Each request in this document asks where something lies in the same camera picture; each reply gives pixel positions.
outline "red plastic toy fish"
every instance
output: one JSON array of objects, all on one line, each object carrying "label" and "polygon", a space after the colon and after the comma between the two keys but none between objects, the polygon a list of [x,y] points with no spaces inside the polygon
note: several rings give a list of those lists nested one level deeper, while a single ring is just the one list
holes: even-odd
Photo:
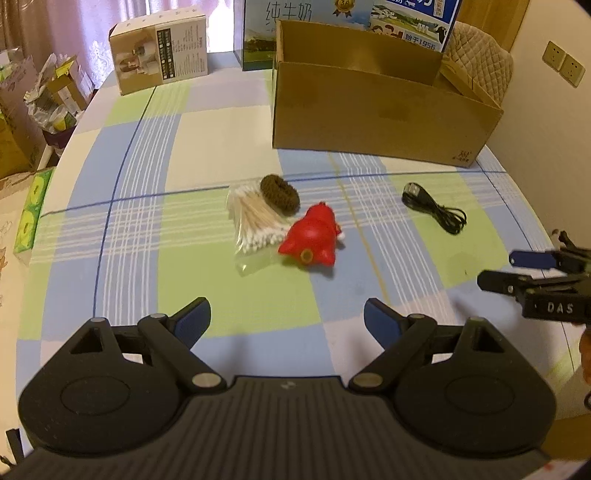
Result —
[{"label": "red plastic toy fish", "polygon": [[278,252],[299,260],[303,265],[335,264],[336,241],[345,234],[335,221],[335,213],[327,204],[311,206],[304,218],[294,223]]}]

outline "cardboard box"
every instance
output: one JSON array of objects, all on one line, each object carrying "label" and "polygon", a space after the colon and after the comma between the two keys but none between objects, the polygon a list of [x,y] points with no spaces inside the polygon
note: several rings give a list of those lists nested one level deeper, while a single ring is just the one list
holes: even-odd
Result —
[{"label": "cardboard box", "polygon": [[37,81],[33,58],[12,65],[12,73],[0,82],[0,178],[34,168],[46,146],[23,101]]},{"label": "cardboard box", "polygon": [[443,51],[462,0],[376,0],[369,28],[435,51]]},{"label": "cardboard box", "polygon": [[28,189],[33,182],[33,175],[32,172],[15,173],[0,180],[0,200],[20,190]]},{"label": "cardboard box", "polygon": [[470,166],[502,110],[462,95],[442,58],[370,31],[279,22],[273,147]]},{"label": "cardboard box", "polygon": [[234,53],[243,70],[270,69],[278,20],[301,20],[364,30],[374,0],[235,0]]},{"label": "cardboard box", "polygon": [[56,78],[47,82],[47,89],[58,105],[76,116],[88,107],[94,85],[74,56],[56,68]]},{"label": "cardboard box", "polygon": [[196,7],[121,22],[109,43],[121,95],[207,75],[206,18]]}]

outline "table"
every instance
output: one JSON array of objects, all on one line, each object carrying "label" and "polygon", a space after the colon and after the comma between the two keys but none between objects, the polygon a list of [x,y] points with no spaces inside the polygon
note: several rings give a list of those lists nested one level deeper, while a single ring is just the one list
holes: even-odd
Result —
[{"label": "table", "polygon": [[[396,158],[273,150],[270,72],[211,54],[206,77],[120,97],[101,87],[65,150],[35,240],[17,343],[17,393],[83,322],[131,325],[197,296],[212,324],[194,352],[237,374],[351,375],[380,353],[368,297],[440,323],[488,318],[555,391],[578,363],[579,331],[524,320],[477,274],[551,242],[488,148],[469,169]],[[345,234],[333,271],[274,264],[240,276],[228,185],[283,175],[305,208],[327,202]],[[459,236],[401,203],[424,186],[467,213]]]}]

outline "plastic bag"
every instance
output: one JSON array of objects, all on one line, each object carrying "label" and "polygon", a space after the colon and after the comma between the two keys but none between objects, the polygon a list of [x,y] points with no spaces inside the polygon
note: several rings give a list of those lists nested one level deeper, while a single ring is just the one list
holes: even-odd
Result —
[{"label": "plastic bag", "polygon": [[24,59],[21,47],[0,51],[0,82],[10,77],[14,66]]},{"label": "plastic bag", "polygon": [[281,261],[277,248],[291,223],[267,204],[257,182],[230,187],[226,208],[234,221],[236,268],[242,275]]},{"label": "plastic bag", "polygon": [[47,89],[47,82],[54,77],[57,65],[57,56],[52,53],[37,76],[35,88],[27,92],[24,99],[29,116],[41,129],[51,134],[73,127],[77,122],[66,106],[58,104]]}]

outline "pink curtain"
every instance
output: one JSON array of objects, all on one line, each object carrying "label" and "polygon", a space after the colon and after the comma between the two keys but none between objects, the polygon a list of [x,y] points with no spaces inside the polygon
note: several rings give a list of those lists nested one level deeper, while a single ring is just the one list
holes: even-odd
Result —
[{"label": "pink curtain", "polygon": [[113,70],[109,30],[116,23],[190,5],[207,15],[207,50],[231,50],[233,0],[0,0],[0,48],[22,46],[37,69],[51,52],[77,54],[99,87]]}]

